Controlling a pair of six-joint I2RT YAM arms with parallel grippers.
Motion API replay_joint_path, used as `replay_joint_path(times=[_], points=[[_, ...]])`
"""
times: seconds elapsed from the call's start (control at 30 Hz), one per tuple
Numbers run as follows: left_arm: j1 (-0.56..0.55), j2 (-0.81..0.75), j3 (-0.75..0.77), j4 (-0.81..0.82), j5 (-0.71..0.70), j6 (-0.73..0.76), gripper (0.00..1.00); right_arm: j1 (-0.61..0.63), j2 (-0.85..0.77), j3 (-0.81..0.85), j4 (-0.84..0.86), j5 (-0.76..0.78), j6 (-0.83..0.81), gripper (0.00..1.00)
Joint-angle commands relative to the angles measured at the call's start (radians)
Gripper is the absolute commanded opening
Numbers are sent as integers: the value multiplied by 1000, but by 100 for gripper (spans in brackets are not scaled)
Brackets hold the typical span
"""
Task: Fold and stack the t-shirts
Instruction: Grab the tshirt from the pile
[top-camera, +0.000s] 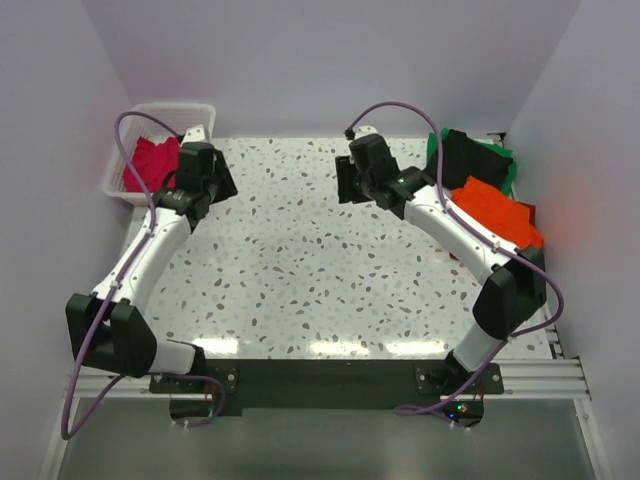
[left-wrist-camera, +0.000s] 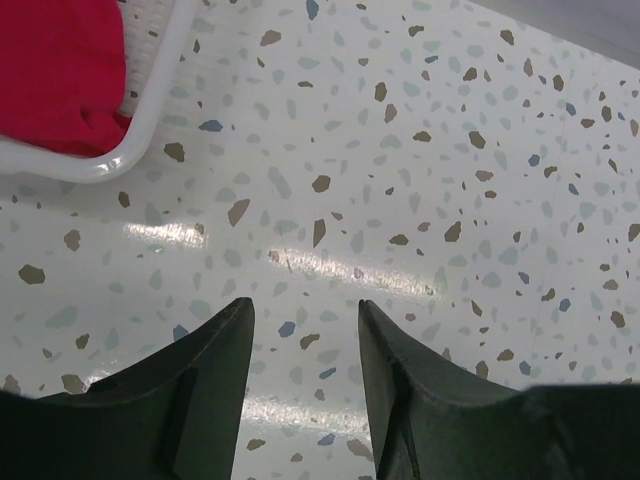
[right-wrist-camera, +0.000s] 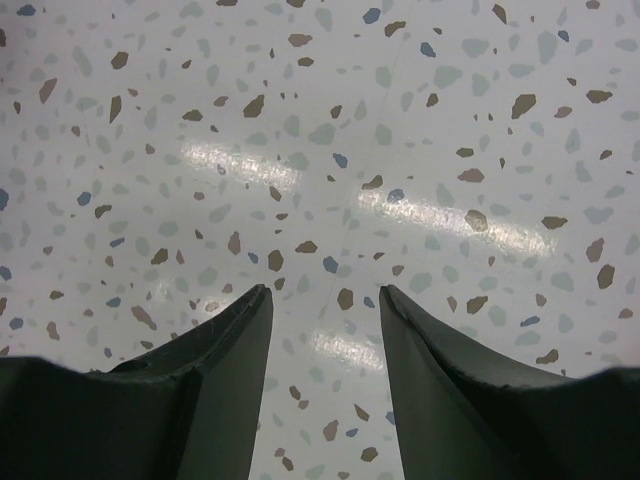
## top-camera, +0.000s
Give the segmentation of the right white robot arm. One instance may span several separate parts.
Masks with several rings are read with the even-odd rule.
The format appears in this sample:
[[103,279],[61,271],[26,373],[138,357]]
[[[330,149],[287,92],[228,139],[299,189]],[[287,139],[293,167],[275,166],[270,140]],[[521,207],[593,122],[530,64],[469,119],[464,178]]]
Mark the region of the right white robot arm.
[[520,249],[451,202],[417,167],[400,169],[377,132],[347,132],[349,153],[335,160],[340,203],[373,202],[422,230],[472,273],[481,290],[473,324],[447,354],[445,379],[459,393],[481,380],[491,355],[547,302],[545,258],[534,246]]

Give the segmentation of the crimson pink t shirt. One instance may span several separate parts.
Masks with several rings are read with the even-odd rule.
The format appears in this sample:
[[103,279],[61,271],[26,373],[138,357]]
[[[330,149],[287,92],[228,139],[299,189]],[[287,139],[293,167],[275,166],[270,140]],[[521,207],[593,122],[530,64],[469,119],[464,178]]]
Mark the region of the crimson pink t shirt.
[[179,150],[176,137],[158,144],[143,137],[137,140],[132,164],[151,193],[157,192],[167,175],[178,168]]

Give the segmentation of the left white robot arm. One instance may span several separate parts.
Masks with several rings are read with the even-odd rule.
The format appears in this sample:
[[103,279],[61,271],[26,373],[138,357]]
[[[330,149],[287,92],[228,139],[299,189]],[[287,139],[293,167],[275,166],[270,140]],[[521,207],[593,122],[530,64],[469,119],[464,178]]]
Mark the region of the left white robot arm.
[[172,374],[185,392],[207,380],[203,350],[156,336],[145,319],[151,294],[177,252],[209,213],[237,188],[222,152],[206,141],[186,141],[134,240],[112,271],[87,295],[74,294],[65,313],[74,359],[82,366],[140,378]]

